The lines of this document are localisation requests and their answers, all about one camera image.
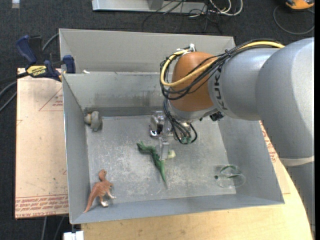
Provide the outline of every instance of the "wire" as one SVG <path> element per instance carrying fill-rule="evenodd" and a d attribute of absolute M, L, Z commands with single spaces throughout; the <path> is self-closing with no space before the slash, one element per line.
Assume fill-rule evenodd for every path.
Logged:
<path fill-rule="evenodd" d="M 304 31 L 304 32 L 292 32 L 292 31 L 289 31 L 289 30 L 287 30 L 287 29 L 285 29 L 283 26 L 281 26 L 280 24 L 279 24 L 279 22 L 277 21 L 277 19 L 276 19 L 276 11 L 278 10 L 278 8 L 280 7 L 281 5 L 278 5 L 276 8 L 274 8 L 274 10 L 273 10 L 273 20 L 274 20 L 274 22 L 275 22 L 275 24 L 280 28 L 280 29 L 282 29 L 283 31 L 285 31 L 285 32 L 287 32 L 287 33 L 289 33 L 289 34 L 291 34 L 291 35 L 297 35 L 297 36 L 299 36 L 299 35 L 305 35 L 305 34 L 308 34 L 308 33 L 310 33 L 312 30 L 314 30 L 315 29 L 315 25 L 313 24 L 313 26 L 309 29 L 309 30 L 307 30 L 307 31 Z"/>
<path fill-rule="evenodd" d="M 45 44 L 44 46 L 42 47 L 42 51 L 44 51 L 48 45 L 56 38 L 59 36 L 59 33 L 56 33 L 55 35 L 53 35 Z"/>
<path fill-rule="evenodd" d="M 221 10 L 220 8 L 218 8 L 216 6 L 216 4 L 213 2 L 213 0 L 209 0 L 211 5 L 213 6 L 213 8 L 215 8 L 217 11 L 211 11 L 212 13 L 217 13 L 217 14 L 220 14 L 220 15 L 226 15 L 226 16 L 236 16 L 238 15 L 239 13 L 241 13 L 241 11 L 243 10 L 243 7 L 244 7 L 244 2 L 243 0 L 240 0 L 240 8 L 237 12 L 235 13 L 228 13 L 232 7 L 232 4 L 231 4 L 231 0 L 228 0 L 228 3 L 229 3 L 229 8 L 227 10 Z"/>
<path fill-rule="evenodd" d="M 240 48 L 238 49 L 244 49 L 244 48 L 247 48 L 247 47 L 253 47 L 253 46 L 272 46 L 272 47 L 276 47 L 276 48 L 283 48 L 284 46 L 282 44 L 279 44 L 279 43 L 276 43 L 276 42 L 273 42 L 273 41 L 256 41 L 256 42 L 252 42 L 252 43 L 248 43 L 248 44 L 245 44 L 244 46 L 241 46 Z M 190 78 L 194 77 L 195 75 L 199 74 L 199 73 L 202 73 L 204 72 L 206 69 L 208 69 L 213 63 L 213 62 L 210 62 L 210 63 L 207 63 L 201 67 L 199 67 L 197 70 L 194 70 L 192 73 L 186 75 L 185 77 L 175 81 L 175 82 L 171 82 L 171 83 L 168 83 L 168 82 L 165 82 L 165 72 L 166 72 L 166 69 L 167 69 L 167 66 L 172 62 L 172 60 L 176 59 L 177 57 L 181 56 L 182 54 L 188 52 L 188 50 L 180 50 L 180 51 L 177 51 L 175 52 L 173 55 L 171 55 L 167 60 L 166 62 L 164 63 L 162 69 L 161 69 L 161 73 L 160 73 L 160 82 L 163 86 L 166 86 L 166 87 L 175 87 L 179 84 L 182 84 L 184 83 L 185 81 L 189 80 Z"/>
<path fill-rule="evenodd" d="M 9 83 L 2 91 L 0 91 L 0 98 L 1 98 L 1 96 L 3 96 L 3 95 L 5 94 L 5 92 L 6 92 L 9 88 L 13 87 L 13 86 L 16 85 L 16 84 L 17 84 L 16 81 Z M 6 108 L 6 106 L 7 106 L 16 96 L 17 96 L 17 92 L 15 92 L 15 93 L 4 103 L 4 105 L 3 105 L 2 107 L 0 107 L 0 112 L 1 112 L 2 110 L 4 110 L 4 109 Z"/>
<path fill-rule="evenodd" d="M 45 239 L 45 231 L 46 231 L 46 225 L 47 225 L 47 216 L 44 217 L 43 220 L 43 228 L 42 228 L 42 234 L 41 234 L 41 240 Z"/>
<path fill-rule="evenodd" d="M 165 4 L 164 6 L 162 6 L 160 9 L 158 9 L 158 10 L 154 11 L 153 13 L 149 14 L 149 15 L 143 20 L 143 22 L 142 22 L 142 24 L 141 24 L 141 31 L 144 32 L 144 25 L 145 25 L 146 21 L 147 21 L 150 17 L 152 17 L 153 15 L 155 15 L 156 13 L 158 13 L 159 11 L 161 11 L 162 9 L 164 9 L 165 7 L 167 7 L 168 5 L 172 4 L 173 2 L 177 2 L 177 1 L 179 1 L 179 0 L 172 0 L 172 1 L 170 1 L 169 3 Z M 180 0 L 173 8 L 170 8 L 169 10 L 165 11 L 165 12 L 163 13 L 163 15 L 166 15 L 166 14 L 172 12 L 172 11 L 173 11 L 174 9 L 176 9 L 179 5 L 183 4 L 185 1 L 186 1 L 186 0 Z"/>
<path fill-rule="evenodd" d="M 219 9 L 212 0 L 209 0 L 209 2 L 210 2 L 211 5 L 212 5 L 214 8 L 216 8 L 216 9 L 218 10 L 218 12 L 221 13 L 221 14 L 227 13 L 227 12 L 229 12 L 230 9 L 231 9 L 231 1 L 230 1 L 230 0 L 228 0 L 229 8 L 228 8 L 227 10 L 224 10 L 224 9 L 221 10 L 221 9 Z"/>
<path fill-rule="evenodd" d="M 66 216 L 62 216 L 62 219 L 61 219 L 61 221 L 60 221 L 60 223 L 59 223 L 59 225 L 58 225 L 58 227 L 57 227 L 57 229 L 56 229 L 56 231 L 55 231 L 53 240 L 56 240 L 56 238 L 57 238 L 57 236 L 58 236 L 58 234 L 59 234 L 59 230 L 60 230 L 60 228 L 61 228 L 62 222 L 64 222 L 65 217 L 66 217 Z"/>
<path fill-rule="evenodd" d="M 274 20 L 275 24 L 276 24 L 280 29 L 282 29 L 283 31 L 285 31 L 285 32 L 287 32 L 288 34 L 291 34 L 291 35 L 300 36 L 300 35 L 308 34 L 309 32 L 311 32 L 312 30 L 315 29 L 315 25 L 314 25 L 314 24 L 313 24 L 313 26 L 312 26 L 309 30 L 304 31 L 304 32 L 292 32 L 292 31 L 289 31 L 289 30 L 285 29 L 283 26 L 281 26 L 281 25 L 279 24 L 279 22 L 278 22 L 277 19 L 276 19 L 276 11 L 278 10 L 279 7 L 280 7 L 280 5 L 278 5 L 278 6 L 277 6 L 276 8 L 274 8 L 274 10 L 273 10 L 273 20 Z M 307 11 L 310 12 L 310 13 L 312 13 L 312 14 L 315 14 L 315 12 L 312 11 L 311 9 L 308 9 Z"/>

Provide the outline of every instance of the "green toy dinosaur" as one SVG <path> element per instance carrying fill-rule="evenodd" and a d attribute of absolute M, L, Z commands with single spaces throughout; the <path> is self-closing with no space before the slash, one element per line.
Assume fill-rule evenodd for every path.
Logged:
<path fill-rule="evenodd" d="M 151 153 L 154 165 L 155 165 L 155 167 L 158 168 L 163 181 L 166 183 L 165 160 L 160 160 L 160 157 L 156 151 L 156 147 L 155 146 L 146 146 L 142 141 L 140 143 L 137 143 L 137 146 L 138 146 L 140 152 Z"/>

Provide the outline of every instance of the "metal stand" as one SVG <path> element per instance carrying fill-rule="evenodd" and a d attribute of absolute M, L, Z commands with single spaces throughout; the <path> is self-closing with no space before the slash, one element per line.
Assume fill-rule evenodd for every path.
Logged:
<path fill-rule="evenodd" d="M 181 0 L 92 0 L 93 11 L 128 11 L 189 13 L 191 10 L 206 10 L 203 2 L 181 2 Z"/>

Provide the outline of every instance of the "blue clamp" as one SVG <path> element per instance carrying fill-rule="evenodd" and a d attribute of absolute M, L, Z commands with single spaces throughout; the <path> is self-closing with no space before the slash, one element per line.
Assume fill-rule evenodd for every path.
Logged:
<path fill-rule="evenodd" d="M 29 35 L 25 35 L 21 37 L 15 44 L 19 54 L 28 60 L 28 65 L 25 67 L 26 74 L 22 77 L 29 75 L 34 78 L 44 77 L 61 81 L 60 72 L 53 68 L 53 65 L 55 66 L 56 64 L 65 64 L 67 73 L 74 74 L 76 72 L 75 60 L 71 55 L 65 55 L 62 61 L 54 63 L 53 65 L 50 60 L 45 60 L 42 65 L 44 65 L 46 68 L 40 65 L 37 67 L 36 63 L 38 59 L 30 47 L 29 39 Z"/>

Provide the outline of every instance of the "toy dinosaur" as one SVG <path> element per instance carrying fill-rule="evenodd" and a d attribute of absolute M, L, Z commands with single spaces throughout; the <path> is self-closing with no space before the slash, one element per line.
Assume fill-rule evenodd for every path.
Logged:
<path fill-rule="evenodd" d="M 165 175 L 165 160 L 160 160 L 159 155 L 157 154 L 156 147 L 155 146 L 146 146 L 142 141 L 140 143 L 137 143 L 137 146 L 140 150 L 140 152 L 143 153 L 151 153 L 153 162 L 155 167 L 158 168 L 160 171 L 161 177 L 164 182 L 166 182 L 166 175 Z"/>
<path fill-rule="evenodd" d="M 111 182 L 106 180 L 107 171 L 102 169 L 99 171 L 98 176 L 100 179 L 100 182 L 97 182 L 93 185 L 93 188 L 91 190 L 91 193 L 88 198 L 88 204 L 84 210 L 83 213 L 86 213 L 89 211 L 90 207 L 92 206 L 92 203 L 94 202 L 95 198 L 100 198 L 100 204 L 103 207 L 108 207 L 108 201 L 103 199 L 103 197 L 107 194 L 111 199 L 115 199 L 116 197 L 111 195 L 110 188 L 113 186 Z"/>

